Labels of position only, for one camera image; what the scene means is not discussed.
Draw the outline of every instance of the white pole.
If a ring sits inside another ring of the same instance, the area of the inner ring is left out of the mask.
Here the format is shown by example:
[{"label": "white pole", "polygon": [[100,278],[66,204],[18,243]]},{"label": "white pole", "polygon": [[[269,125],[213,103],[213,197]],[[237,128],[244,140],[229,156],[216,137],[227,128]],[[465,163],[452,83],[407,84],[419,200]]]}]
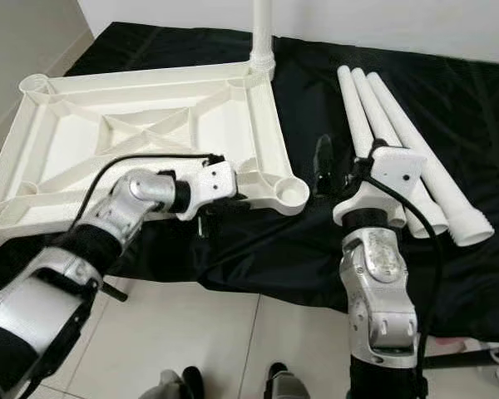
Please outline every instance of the white pole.
[{"label": "white pole", "polygon": [[494,229],[486,216],[469,203],[380,76],[372,72],[368,75],[368,80],[399,140],[427,157],[422,177],[432,196],[442,207],[455,243],[459,247],[466,247],[489,239],[494,234]]},{"label": "white pole", "polygon": [[[342,92],[343,105],[348,115],[355,155],[360,158],[368,158],[369,151],[372,149],[373,135],[348,66],[342,65],[338,69],[338,82]],[[396,212],[389,214],[388,218],[394,227],[401,228],[407,223],[402,206],[398,206]]]},{"label": "white pole", "polygon": [[275,59],[272,50],[272,0],[253,1],[253,49],[249,55],[252,71],[274,78]]},{"label": "white pole", "polygon": [[[360,101],[364,106],[375,137],[385,140],[388,145],[402,147],[398,135],[384,113],[383,108],[381,108],[363,70],[355,68],[353,69],[352,75],[355,86],[357,87],[358,95],[360,96]],[[416,184],[416,187],[411,194],[410,201],[427,218],[436,234],[441,234],[447,230],[447,219],[443,214],[442,209],[431,199],[431,196],[421,180]],[[405,214],[407,216],[408,229],[413,237],[417,239],[428,238],[429,235],[419,219],[408,209],[405,209]]]}]

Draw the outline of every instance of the baseboard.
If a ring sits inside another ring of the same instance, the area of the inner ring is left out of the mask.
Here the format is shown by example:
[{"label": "baseboard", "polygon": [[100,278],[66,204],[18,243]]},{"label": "baseboard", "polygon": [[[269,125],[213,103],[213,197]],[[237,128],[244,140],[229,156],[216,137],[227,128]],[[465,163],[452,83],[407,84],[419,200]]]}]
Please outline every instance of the baseboard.
[{"label": "baseboard", "polygon": [[[44,71],[44,73],[49,77],[63,76],[93,42],[94,37],[92,36],[91,31],[87,29],[77,37],[77,39]],[[0,150],[9,133],[13,119],[17,114],[20,100],[21,97],[19,96],[18,100],[16,100],[9,110],[0,118]]]}]

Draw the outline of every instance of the black cloth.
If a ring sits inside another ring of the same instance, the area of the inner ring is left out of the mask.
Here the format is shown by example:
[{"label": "black cloth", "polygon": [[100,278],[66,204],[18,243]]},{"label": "black cloth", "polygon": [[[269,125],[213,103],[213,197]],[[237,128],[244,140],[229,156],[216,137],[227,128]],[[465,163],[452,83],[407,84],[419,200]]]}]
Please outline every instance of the black cloth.
[{"label": "black cloth", "polygon": [[[249,33],[111,24],[68,75],[182,67],[248,59]],[[407,52],[275,38],[274,95],[294,173],[314,184],[317,140],[329,135],[340,175],[352,143],[338,88],[342,64],[378,71],[468,199],[492,222],[485,243],[458,248],[442,236],[447,265],[434,333],[499,342],[499,65]],[[223,216],[210,240],[196,222],[145,224],[118,274],[157,281],[197,280],[216,290],[263,293],[292,303],[347,310],[338,278],[342,230],[334,199],[311,199],[284,217],[272,210]],[[435,254],[403,230],[409,294],[422,314]],[[0,286],[47,241],[12,239],[0,248]]]}]

